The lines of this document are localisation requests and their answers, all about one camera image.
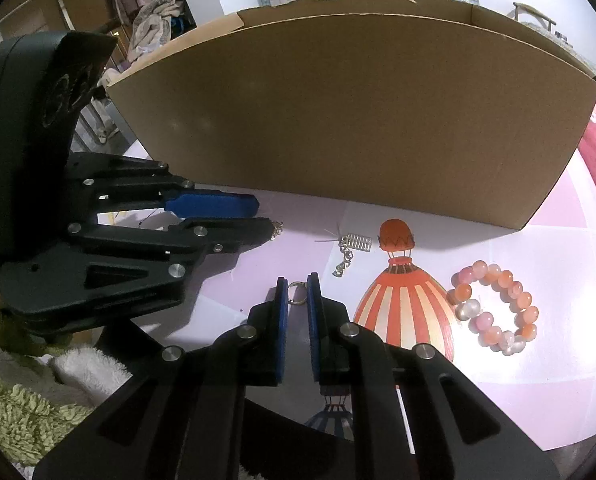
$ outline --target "white fluffy fabric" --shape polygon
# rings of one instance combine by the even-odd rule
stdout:
[[[84,391],[95,406],[132,376],[124,365],[88,346],[69,350],[52,359],[49,365],[64,384]]]

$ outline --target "metal bolt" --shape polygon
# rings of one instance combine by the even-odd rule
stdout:
[[[356,337],[360,334],[360,329],[356,323],[345,323],[339,328],[340,333],[346,337]]]
[[[256,330],[256,327],[254,327],[254,326],[243,325],[243,326],[239,327],[239,329],[236,333],[238,334],[238,337],[241,339],[251,339],[258,333],[258,331]]]
[[[185,351],[180,346],[168,346],[163,349],[160,356],[162,357],[163,361],[171,362],[180,359],[184,353]]]
[[[172,278],[182,278],[185,275],[185,267],[181,264],[172,264],[169,266],[169,275]]]
[[[421,359],[431,359],[434,355],[436,355],[436,349],[427,343],[422,343],[420,345],[416,345],[416,355]]]

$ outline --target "bead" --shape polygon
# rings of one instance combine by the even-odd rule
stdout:
[[[526,324],[520,329],[520,335],[527,341],[533,341],[538,335],[538,327],[533,323]]]
[[[511,345],[514,343],[514,333],[510,332],[509,330],[505,330],[501,335],[498,341],[498,345],[502,350],[505,348],[510,348]]]
[[[459,283],[472,283],[474,281],[473,270],[471,267],[465,267],[458,273]]]
[[[517,300],[523,292],[523,284],[520,282],[513,282],[510,287],[507,288],[507,294],[512,300]]]
[[[511,349],[514,351],[514,354],[520,354],[524,350],[524,346],[526,345],[526,341],[524,337],[521,335],[517,335],[514,338],[514,343],[511,345]]]
[[[472,286],[467,283],[460,283],[454,290],[454,297],[457,301],[467,301],[472,296]]]
[[[462,313],[467,317],[476,317],[480,314],[480,302],[471,298],[462,304]]]
[[[528,323],[535,323],[536,319],[538,319],[538,309],[534,306],[529,306],[522,312],[523,314],[523,321]]]
[[[460,321],[469,321],[470,317],[467,316],[463,311],[462,311],[462,304],[459,305],[458,307],[456,307],[456,317],[458,319],[460,319]]]
[[[532,295],[529,292],[527,292],[527,291],[521,292],[520,296],[518,296],[518,299],[516,300],[518,310],[526,309],[529,305],[532,304],[533,300],[534,300],[534,298],[532,298]]]
[[[494,317],[491,312],[483,312],[475,319],[475,323],[479,332],[485,332],[494,324]]]
[[[499,326],[492,326],[482,335],[482,340],[488,345],[498,344],[502,330]]]
[[[500,285],[502,288],[509,288],[513,281],[514,275],[511,273],[511,270],[503,270],[498,275],[498,285]]]
[[[481,280],[487,275],[487,264],[482,260],[474,262],[472,265],[473,277],[477,280]]]
[[[489,267],[487,267],[487,273],[498,279],[498,275],[500,274],[500,266],[497,264],[491,264]]]

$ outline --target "striped hot air balloon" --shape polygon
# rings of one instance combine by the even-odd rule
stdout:
[[[387,220],[380,228],[380,248],[389,266],[371,284],[358,305],[354,322],[373,330],[383,341],[402,348],[431,343],[454,359],[452,328],[457,325],[447,292],[411,257],[393,256],[411,250],[414,240],[402,220]]]

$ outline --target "metal ring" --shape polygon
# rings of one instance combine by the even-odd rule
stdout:
[[[302,285],[305,290],[307,289],[307,282],[293,282],[289,284],[289,287],[287,288],[292,288],[293,286],[300,286]],[[289,304],[290,305],[304,305],[305,303],[307,303],[307,296],[305,295],[304,300],[300,300],[300,301],[294,301],[289,299]]]

